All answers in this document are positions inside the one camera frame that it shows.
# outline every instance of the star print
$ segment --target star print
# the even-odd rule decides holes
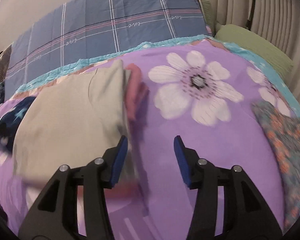
[[[14,116],[16,117],[14,119],[14,121],[17,119],[17,118],[20,118],[20,119],[23,119],[23,116],[24,116],[24,112],[27,111],[26,108],[22,108],[18,113],[16,113]]]

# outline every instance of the blue gripper pad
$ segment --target blue gripper pad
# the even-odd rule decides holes
[[[113,187],[115,184],[118,183],[120,173],[123,168],[123,163],[127,155],[128,151],[128,139],[127,137],[124,137],[124,139],[118,144],[117,146],[118,154],[114,160],[112,171],[111,171],[111,179],[110,184]]]
[[[176,154],[176,158],[178,161],[179,169],[181,172],[181,176],[183,178],[183,182],[190,187],[191,185],[191,177],[190,177],[190,167],[186,161],[185,153],[183,149],[185,146],[180,138],[180,136],[176,136],[174,138],[174,153]]]

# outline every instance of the bed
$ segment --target bed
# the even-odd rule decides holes
[[[131,123],[141,189],[130,198],[107,199],[116,239],[186,238],[196,191],[182,181],[173,152],[176,135],[218,167],[244,167],[281,229],[291,227],[284,222],[281,172],[251,110],[251,103],[264,98],[260,88],[268,89],[256,75],[284,96],[285,115],[300,118],[300,106],[268,62],[234,43],[219,43],[208,31],[199,0],[73,0],[12,44],[0,118],[64,77],[110,67],[114,59],[141,69],[149,95]],[[0,150],[0,200],[17,234],[40,191],[12,167],[13,159]],[[223,198],[220,188],[216,235],[222,232]],[[78,223],[85,234],[80,200]]]

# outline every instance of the pink cloth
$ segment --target pink cloth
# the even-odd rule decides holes
[[[127,117],[130,122],[136,120],[136,113],[141,101],[149,91],[148,86],[142,82],[142,73],[140,68],[135,64],[129,64],[126,70],[130,70],[130,78],[125,95],[125,105],[127,109]]]

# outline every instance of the purple bedsheet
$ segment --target purple bedsheet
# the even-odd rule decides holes
[[[139,110],[132,136],[142,196],[107,201],[116,239],[186,238],[196,190],[188,190],[181,178],[173,151],[176,135],[215,166],[241,165],[283,228],[280,173],[250,109],[251,102],[261,99],[260,84],[247,74],[247,67],[254,66],[207,41],[145,49],[118,58],[125,66],[134,63],[141,68],[150,93]],[[3,107],[9,109],[15,104],[13,100]],[[8,160],[0,166],[0,199],[9,226],[16,232],[26,213],[25,187],[12,177],[11,165]],[[217,234],[221,228],[222,219],[217,222]]]

